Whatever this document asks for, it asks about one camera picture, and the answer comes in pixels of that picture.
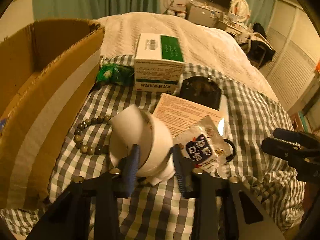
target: open cardboard box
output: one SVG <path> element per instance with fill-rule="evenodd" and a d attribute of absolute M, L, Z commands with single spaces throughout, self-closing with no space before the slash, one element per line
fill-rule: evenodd
<path fill-rule="evenodd" d="M 104 28 L 44 20 L 0 44 L 0 208 L 36 209 L 64 138 L 94 85 Z"/>

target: beaded bracelet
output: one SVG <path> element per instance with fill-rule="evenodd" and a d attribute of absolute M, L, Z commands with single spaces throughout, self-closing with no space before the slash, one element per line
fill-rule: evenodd
<path fill-rule="evenodd" d="M 86 153 L 87 155 L 93 155 L 93 154 L 100 155 L 101 153 L 108 154 L 109 153 L 108 145 L 104 145 L 103 147 L 101 147 L 100 145 L 97 145 L 95 148 L 84 145 L 81 139 L 81 133 L 85 128 L 87 128 L 90 125 L 100 124 L 103 121 L 108 123 L 109 120 L 110 120 L 109 115 L 105 115 L 105 116 L 99 115 L 97 118 L 94 117 L 91 120 L 86 119 L 81 123 L 79 123 L 77 126 L 77 129 L 74 132 L 75 136 L 73 138 L 74 142 L 76 143 L 76 148 L 80 150 L 81 153 Z"/>

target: plaid bedsheet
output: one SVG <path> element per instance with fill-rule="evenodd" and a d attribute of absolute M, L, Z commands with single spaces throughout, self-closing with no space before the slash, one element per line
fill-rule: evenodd
<path fill-rule="evenodd" d="M 112 58 L 110 62 L 133 65 L 132 55 Z M 279 103 L 220 72 L 200 65 L 187 64 L 180 77 L 202 75 L 213 79 L 228 99 L 230 139 L 237 156 L 231 163 L 231 175 L 245 181 L 282 231 L 301 217 L 304 183 L 297 181 L 296 171 L 281 159 L 261 150 L 262 140 L 276 127 L 292 129 L 290 119 Z M 107 85 L 89 94 L 83 108 L 66 136 L 48 186 L 50 202 L 54 202 L 74 176 L 86 179 L 106 171 L 104 155 L 81 154 L 73 141 L 73 133 L 84 119 L 100 114 L 115 115 L 131 104 L 153 112 L 160 93 L 137 92 L 132 87 Z M 107 144 L 110 126 L 90 126 L 83 143 L 95 147 Z M 192 230 L 194 199 L 183 199 L 177 180 L 172 178 L 153 187 L 137 187 L 129 199 L 118 199 L 120 231 L 125 239 L 189 239 Z M 27 235 L 43 210 L 1 210 L 0 214 L 14 233 Z M 94 225 L 92 204 L 90 228 Z"/>

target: bed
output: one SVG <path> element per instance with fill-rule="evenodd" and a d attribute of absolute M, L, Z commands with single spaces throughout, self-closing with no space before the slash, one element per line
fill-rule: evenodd
<path fill-rule="evenodd" d="M 237 149 L 231 175 L 241 177 L 284 232 L 302 216 L 304 184 L 286 162 L 264 154 L 262 140 L 276 127 L 292 129 L 290 119 L 262 74 L 247 60 L 236 41 L 224 31 L 194 25 L 169 15 L 128 13 L 98 20 L 105 26 L 101 54 L 110 62 L 133 65 L 135 42 L 141 32 L 162 33 L 179 38 L 186 67 L 180 77 L 203 75 L 212 78 L 228 99 L 229 129 Z M 106 171 L 105 155 L 82 155 L 73 139 L 79 122 L 100 113 L 115 115 L 130 104 L 152 112 L 159 93 L 137 92 L 129 87 L 106 85 L 91 92 L 65 138 L 48 185 L 54 202 L 74 176 L 86 179 Z M 105 124 L 90 126 L 84 144 L 108 142 L 111 129 Z M 118 200 L 120 231 L 125 239 L 189 239 L 194 199 L 182 199 L 172 178 L 153 187 L 137 187 L 132 197 Z M 14 233 L 27 235 L 45 208 L 36 211 L 1 210 Z M 90 236 L 94 228 L 92 204 Z"/>

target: tape strip on cardboard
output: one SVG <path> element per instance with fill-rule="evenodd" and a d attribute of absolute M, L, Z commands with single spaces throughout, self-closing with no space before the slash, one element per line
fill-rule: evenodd
<path fill-rule="evenodd" d="M 33 163 L 52 127 L 52 124 L 55 122 L 60 111 L 72 97 L 77 88 L 81 85 L 90 71 L 97 65 L 99 58 L 100 49 L 92 54 L 65 80 L 65 82 L 48 100 L 30 127 L 15 159 L 15 164 L 10 177 L 7 206 L 23 206 L 28 178 L 31 173 Z M 35 143 L 31 138 L 37 138 L 38 141 Z M 21 176 L 18 176 L 22 173 L 25 174 L 23 179 Z"/>

